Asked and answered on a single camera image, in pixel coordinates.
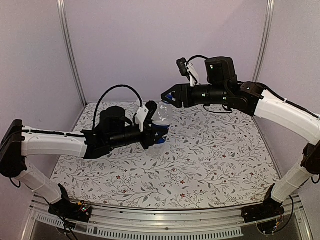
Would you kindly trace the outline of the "clear plastic Pepsi bottle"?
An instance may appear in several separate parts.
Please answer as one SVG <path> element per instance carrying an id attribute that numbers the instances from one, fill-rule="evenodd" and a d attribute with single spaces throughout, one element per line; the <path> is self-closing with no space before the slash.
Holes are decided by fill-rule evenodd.
<path id="1" fill-rule="evenodd" d="M 152 117 L 152 125 L 171 125 L 173 121 L 173 108 L 171 104 L 160 102 L 156 113 Z M 148 156 L 152 158 L 159 157 L 165 150 L 167 143 L 167 134 L 163 135 L 160 140 L 148 150 Z"/>

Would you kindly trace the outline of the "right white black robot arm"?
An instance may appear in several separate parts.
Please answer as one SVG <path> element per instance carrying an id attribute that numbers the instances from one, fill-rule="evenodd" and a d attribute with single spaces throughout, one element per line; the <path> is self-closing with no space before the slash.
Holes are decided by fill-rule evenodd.
<path id="1" fill-rule="evenodd" d="M 176 108 L 222 105 L 228 111 L 238 110 L 248 116 L 274 122 L 307 141 L 301 159 L 269 188 L 264 203 L 258 208 L 262 218 L 269 218 L 290 194 L 314 175 L 319 175 L 320 116 L 279 96 L 263 83 L 238 81 L 231 57 L 203 56 L 202 59 L 207 84 L 199 84 L 190 61 L 180 58 L 176 64 L 180 74 L 189 82 L 176 84 L 162 93 L 163 101 Z"/>

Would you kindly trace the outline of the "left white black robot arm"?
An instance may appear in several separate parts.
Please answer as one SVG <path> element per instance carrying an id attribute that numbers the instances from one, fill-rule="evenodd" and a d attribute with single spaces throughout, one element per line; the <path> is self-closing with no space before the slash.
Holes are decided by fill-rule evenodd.
<path id="1" fill-rule="evenodd" d="M 99 114 L 99 123 L 92 130 L 75 132 L 35 129 L 15 119 L 0 144 L 0 173 L 22 182 L 53 205 L 63 217 L 70 217 L 75 210 L 65 188 L 27 163 L 26 157 L 58 155 L 93 160 L 135 143 L 147 150 L 169 132 L 168 127 L 156 127 L 152 123 L 156 110 L 154 106 L 139 107 L 130 120 L 125 109 L 112 106 Z"/>

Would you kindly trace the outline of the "floral patterned table mat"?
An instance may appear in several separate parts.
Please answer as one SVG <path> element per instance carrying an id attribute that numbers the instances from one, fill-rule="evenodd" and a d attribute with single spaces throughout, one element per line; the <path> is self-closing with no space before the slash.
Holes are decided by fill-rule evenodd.
<path id="1" fill-rule="evenodd" d="M 95 160 L 61 156 L 51 180 L 74 200 L 200 209 L 261 202 L 279 176 L 250 116 L 196 106 L 174 109 L 157 154 L 136 143 Z"/>

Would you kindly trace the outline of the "aluminium front rail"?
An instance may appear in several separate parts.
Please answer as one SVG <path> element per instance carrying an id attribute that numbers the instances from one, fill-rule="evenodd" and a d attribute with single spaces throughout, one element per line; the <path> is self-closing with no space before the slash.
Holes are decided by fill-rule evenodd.
<path id="1" fill-rule="evenodd" d="M 268 218 L 245 222 L 242 206 L 207 209 L 143 209 L 94 204 L 88 222 L 72 221 L 71 229 L 40 196 L 34 196 L 22 232 L 24 240 L 312 240 L 298 195 L 283 204 L 285 213 L 275 233 Z"/>

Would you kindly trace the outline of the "right aluminium frame post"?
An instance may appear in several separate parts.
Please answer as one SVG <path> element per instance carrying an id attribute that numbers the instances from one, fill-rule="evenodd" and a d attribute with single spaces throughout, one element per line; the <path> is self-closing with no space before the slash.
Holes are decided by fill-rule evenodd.
<path id="1" fill-rule="evenodd" d="M 275 0 L 268 0 L 266 5 L 265 20 L 262 31 L 262 39 L 260 43 L 259 53 L 255 64 L 252 81 L 258 82 L 266 55 L 270 32 L 272 28 L 273 15 L 275 8 Z"/>

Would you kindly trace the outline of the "aluminium frame post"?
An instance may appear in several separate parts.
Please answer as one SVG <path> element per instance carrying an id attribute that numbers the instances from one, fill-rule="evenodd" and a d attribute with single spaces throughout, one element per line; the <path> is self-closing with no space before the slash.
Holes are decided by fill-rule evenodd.
<path id="1" fill-rule="evenodd" d="M 67 11 L 66 11 L 66 4 L 64 0 L 57 0 L 57 10 L 60 20 L 60 26 L 62 31 L 62 37 L 64 40 L 65 48 L 66 48 L 66 54 L 69 61 L 70 70 L 72 73 L 72 77 L 74 80 L 75 88 L 77 91 L 77 94 L 79 96 L 81 104 L 85 107 L 88 103 L 85 97 L 84 88 L 81 83 L 76 58 L 72 46 L 72 40 L 68 25 L 68 18 L 67 18 Z"/>
<path id="2" fill-rule="evenodd" d="M 266 5 L 265 20 L 262 31 L 262 39 L 260 43 L 259 53 L 255 64 L 252 81 L 258 82 L 266 55 L 270 32 L 272 28 L 273 15 L 275 8 L 275 0 L 268 0 Z"/>

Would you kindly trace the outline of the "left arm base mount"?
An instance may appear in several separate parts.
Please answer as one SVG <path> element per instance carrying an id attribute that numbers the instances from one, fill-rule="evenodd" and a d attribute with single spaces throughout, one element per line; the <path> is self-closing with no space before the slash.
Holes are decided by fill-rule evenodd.
<path id="1" fill-rule="evenodd" d="M 58 186 L 61 190 L 61 200 L 50 204 L 48 212 L 61 218 L 88 223 L 92 214 L 92 205 L 84 200 L 72 203 L 67 190 L 60 183 Z"/>

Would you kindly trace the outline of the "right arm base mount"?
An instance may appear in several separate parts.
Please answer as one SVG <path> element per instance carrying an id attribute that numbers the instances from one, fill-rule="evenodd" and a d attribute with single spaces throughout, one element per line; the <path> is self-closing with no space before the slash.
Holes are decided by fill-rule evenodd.
<path id="1" fill-rule="evenodd" d="M 273 234 L 280 225 L 285 210 L 283 204 L 267 198 L 260 204 L 241 209 L 245 223 L 257 223 L 257 229 L 265 235 Z"/>

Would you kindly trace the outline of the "left aluminium frame post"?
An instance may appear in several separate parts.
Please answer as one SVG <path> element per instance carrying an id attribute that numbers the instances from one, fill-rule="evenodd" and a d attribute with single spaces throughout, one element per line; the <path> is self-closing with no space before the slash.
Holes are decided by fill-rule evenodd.
<path id="1" fill-rule="evenodd" d="M 85 97 L 84 88 L 81 83 L 76 58 L 72 46 L 72 40 L 68 25 L 68 18 L 67 18 L 67 11 L 66 11 L 66 4 L 64 0 L 57 0 L 57 10 L 60 20 L 60 26 L 62 31 L 62 37 L 64 40 L 65 48 L 66 48 L 66 54 L 69 61 L 70 70 L 72 73 L 72 77 L 74 80 L 75 88 L 77 91 L 77 94 L 79 96 L 81 104 L 85 107 L 88 103 Z"/>

